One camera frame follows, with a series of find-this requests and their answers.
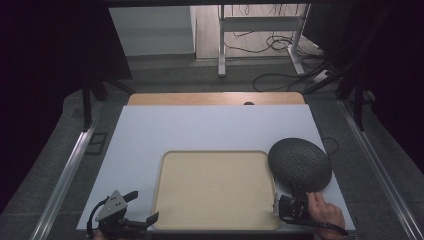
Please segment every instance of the cable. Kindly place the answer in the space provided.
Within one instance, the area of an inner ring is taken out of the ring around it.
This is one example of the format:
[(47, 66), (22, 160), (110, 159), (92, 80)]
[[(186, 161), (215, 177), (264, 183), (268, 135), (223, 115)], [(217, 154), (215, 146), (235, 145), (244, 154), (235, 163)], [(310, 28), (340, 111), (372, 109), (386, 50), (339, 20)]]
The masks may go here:
[(280, 5), (280, 10), (278, 11), (278, 16), (281, 15), (281, 9), (283, 8), (283, 4), (279, 4)]
[[(224, 45), (225, 45), (226, 47), (228, 47), (228, 48), (236, 49), (236, 50), (240, 50), (240, 51), (244, 51), (244, 52), (250, 52), (250, 53), (261, 53), (261, 52), (265, 52), (266, 50), (268, 50), (268, 49), (270, 49), (270, 48), (272, 48), (273, 50), (276, 50), (276, 51), (281, 51), (281, 50), (286, 49), (286, 48), (288, 47), (288, 44), (290, 44), (290, 43), (291, 43), (291, 42), (290, 42), (290, 40), (289, 40), (288, 38), (287, 38), (287, 39), (284, 39), (284, 38), (281, 38), (281, 39), (273, 39), (273, 40), (272, 40), (272, 42), (271, 42), (271, 43), (269, 43), (269, 39), (272, 39), (272, 38), (273, 38), (273, 36), (268, 37), (268, 38), (266, 39), (266, 43), (267, 43), (268, 47), (266, 47), (266, 48), (264, 48), (264, 49), (262, 49), (262, 50), (258, 50), (258, 51), (253, 51), (253, 50), (249, 50), (249, 49), (244, 49), (244, 48), (239, 48), (239, 47), (229, 46), (229, 45), (227, 45), (227, 43), (225, 43), (225, 42), (224, 42)], [(282, 43), (282, 42), (287, 42), (288, 44), (287, 44), (287, 45), (284, 45), (284, 47), (282, 47), (282, 48), (274, 47), (274, 44), (276, 44), (276, 43)]]
[[(276, 48), (276, 47), (274, 47), (274, 44), (275, 43), (281, 43), (282, 44), (283, 42), (285, 42), (287, 44), (285, 44), (282, 48)], [(284, 37), (284, 36), (275, 36), (274, 35), (274, 32), (272, 32), (271, 36), (266, 39), (266, 44), (268, 46), (271, 46), (271, 48), (274, 49), (274, 50), (276, 50), (276, 51), (280, 51), (280, 50), (283, 50), (283, 49), (288, 48), (288, 46), (291, 43), (292, 43), (292, 41), (291, 41), (290, 38)]]
[(274, 10), (274, 16), (277, 14), (277, 8), (276, 8), (277, 4), (273, 4), (271, 10), (269, 10), (267, 16), (269, 16), (269, 14), (272, 12), (272, 10)]
[(286, 16), (286, 10), (287, 10), (287, 4), (284, 4), (284, 12), (283, 12), (283, 16)]
[(326, 138), (321, 138), (321, 140), (322, 141), (333, 140), (333, 142), (336, 144), (336, 150), (332, 151), (331, 153), (327, 153), (328, 156), (331, 156), (331, 155), (335, 154), (339, 150), (339, 148), (340, 148), (339, 143), (334, 138), (326, 137)]
[[(317, 68), (313, 69), (311, 72), (309, 72), (308, 74), (305, 74), (302, 77), (299, 76), (293, 76), (293, 75), (286, 75), (286, 74), (281, 74), (281, 73), (265, 73), (262, 75), (257, 76), (253, 82), (252, 82), (252, 87), (253, 89), (255, 89), (257, 92), (267, 92), (267, 91), (272, 91), (272, 90), (278, 90), (281, 88), (285, 88), (287, 87), (286, 91), (289, 92), (290, 88), (297, 83), (300, 83), (303, 80), (306, 80), (309, 77), (315, 76), (316, 74), (318, 74), (319, 72), (323, 71), (325, 68), (327, 68), (328, 66), (328, 62), (324, 61), (323, 63), (321, 63)], [(288, 77), (288, 78), (298, 78), (295, 81), (289, 83), (289, 84), (285, 84), (283, 86), (279, 86), (279, 87), (274, 87), (274, 88), (267, 88), (267, 89), (259, 89), (256, 85), (257, 85), (257, 81), (263, 77), (266, 76), (281, 76), (281, 77)]]
[(305, 67), (308, 67), (308, 68), (316, 68), (317, 66), (311, 66), (311, 65), (309, 65), (309, 64), (307, 64), (306, 62), (305, 62), (305, 59), (322, 59), (322, 58), (319, 58), (319, 57), (301, 57), (300, 58), (300, 61), (302, 62), (302, 65), (303, 66), (305, 66)]
[(240, 11), (240, 13), (241, 13), (242, 16), (249, 15), (249, 13), (250, 13), (250, 6), (249, 6), (249, 4), (247, 4), (246, 7), (244, 8), (244, 14), (241, 11), (241, 5), (239, 5), (239, 11)]
[(94, 207), (93, 211), (91, 211), (91, 213), (90, 213), (90, 217), (88, 218), (88, 221), (87, 221), (87, 236), (90, 239), (93, 239), (93, 237), (94, 237), (94, 234), (93, 234), (93, 225), (92, 225), (94, 214), (96, 213), (97, 209), (100, 206), (104, 205), (107, 202), (108, 199), (109, 199), (109, 197), (107, 197), (105, 200), (100, 201), (99, 203), (97, 203), (97, 205)]
[(316, 227), (335, 230), (335, 231), (338, 231), (339, 233), (343, 234), (343, 236), (349, 235), (349, 233), (344, 228), (341, 228), (341, 227), (334, 225), (334, 224), (331, 224), (331, 223), (320, 223), (320, 224), (316, 225)]
[[(231, 5), (231, 16), (234, 17), (234, 5)], [(251, 33), (254, 33), (255, 31), (250, 31), (250, 32), (246, 32), (246, 33), (242, 33), (242, 34), (236, 34), (235, 32), (233, 32), (233, 35), (235, 37), (242, 37)]]

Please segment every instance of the gray carpet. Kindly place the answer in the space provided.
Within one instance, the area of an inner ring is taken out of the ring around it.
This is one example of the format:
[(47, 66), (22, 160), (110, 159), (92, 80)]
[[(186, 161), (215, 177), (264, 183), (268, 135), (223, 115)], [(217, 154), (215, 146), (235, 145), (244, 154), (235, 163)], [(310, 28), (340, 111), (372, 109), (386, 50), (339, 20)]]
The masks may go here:
[[(217, 76), (218, 69), (213, 62), (189, 62), (187, 64), (190, 67), (181, 67), (184, 63), (180, 61), (178, 67), (166, 62), (143, 68), (134, 67), (143, 64), (132, 60), (130, 66), (133, 66), (134, 80), (122, 82), (140, 93), (252, 92), (255, 91), (252, 82), (261, 74), (294, 75), (294, 69), (287, 59), (275, 59), (271, 63), (259, 60), (229, 62), (225, 78)], [(292, 82), (293, 79), (289, 77), (271, 76), (261, 78), (257, 87), (286, 91), (287, 87), (279, 87)], [(310, 80), (291, 86), (290, 91), (301, 91), (307, 84), (310, 84)], [(48, 239), (85, 239), (85, 233), (78, 232), (75, 228), (113, 136), (122, 107), (129, 97), (120, 89), (105, 85), (109, 98), (105, 101), (101, 120), (93, 136), (97, 140), (104, 138), (105, 146), (101, 148), (100, 145), (94, 144), (88, 147)], [(311, 108), (324, 146), (330, 154), (335, 175), (357, 228), (356, 233), (360, 239), (408, 239), (342, 114), (334, 96), (336, 87), (337, 83), (334, 83), (314, 94), (305, 95), (305, 99)], [(368, 106), (364, 108), (364, 126), (396, 187), (408, 202), (420, 225), (424, 226), (424, 189), (419, 187), (424, 186), (422, 173), (382, 127)], [(81, 129), (81, 92), (76, 92), (65, 100), (62, 117), (49, 142), (0, 216), (2, 239), (28, 239), (31, 236)]]

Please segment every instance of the wooden panel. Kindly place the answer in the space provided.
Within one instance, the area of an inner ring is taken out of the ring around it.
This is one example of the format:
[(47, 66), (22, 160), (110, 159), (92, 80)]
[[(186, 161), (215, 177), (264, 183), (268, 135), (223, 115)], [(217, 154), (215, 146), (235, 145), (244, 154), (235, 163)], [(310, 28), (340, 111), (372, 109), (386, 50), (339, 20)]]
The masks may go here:
[(295, 92), (222, 92), (222, 93), (138, 93), (128, 105), (256, 105), (305, 104), (303, 96)]

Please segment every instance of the black curtain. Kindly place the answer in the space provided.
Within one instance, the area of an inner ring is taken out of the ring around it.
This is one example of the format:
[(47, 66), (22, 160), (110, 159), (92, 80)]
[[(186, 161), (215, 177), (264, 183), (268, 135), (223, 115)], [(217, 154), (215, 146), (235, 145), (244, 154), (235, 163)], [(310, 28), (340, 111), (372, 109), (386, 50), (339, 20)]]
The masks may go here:
[(423, 2), (396, 2), (365, 65), (375, 114), (424, 172)]
[(101, 82), (99, 73), (116, 80), (131, 73), (100, 1), (1, 1), (0, 32), (3, 210), (83, 77)]

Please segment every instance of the wall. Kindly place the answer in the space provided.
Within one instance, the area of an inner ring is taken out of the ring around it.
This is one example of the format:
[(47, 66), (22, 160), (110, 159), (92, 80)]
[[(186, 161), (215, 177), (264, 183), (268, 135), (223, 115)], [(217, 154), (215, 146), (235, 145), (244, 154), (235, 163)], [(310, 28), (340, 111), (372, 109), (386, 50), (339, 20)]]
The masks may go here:
[(189, 6), (109, 11), (126, 56), (194, 53)]

